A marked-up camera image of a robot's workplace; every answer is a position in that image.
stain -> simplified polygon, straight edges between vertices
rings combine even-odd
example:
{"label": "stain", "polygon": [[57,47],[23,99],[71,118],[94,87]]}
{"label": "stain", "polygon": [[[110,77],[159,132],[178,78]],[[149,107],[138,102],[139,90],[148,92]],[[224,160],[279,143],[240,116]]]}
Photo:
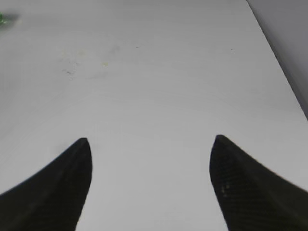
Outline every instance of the stain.
{"label": "stain", "polygon": [[62,71],[63,71],[64,73],[68,74],[68,75],[73,75],[73,74],[75,74],[73,71],[68,71],[68,70],[66,70],[66,69],[63,69]]}

white surface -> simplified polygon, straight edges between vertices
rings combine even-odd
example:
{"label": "white surface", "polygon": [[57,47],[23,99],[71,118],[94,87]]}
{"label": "white surface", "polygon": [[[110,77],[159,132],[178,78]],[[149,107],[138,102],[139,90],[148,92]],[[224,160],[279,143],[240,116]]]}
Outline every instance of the white surface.
{"label": "white surface", "polygon": [[217,134],[308,189],[307,122],[246,1],[2,0],[9,10],[1,192],[87,137],[77,231],[226,231],[208,173]]}

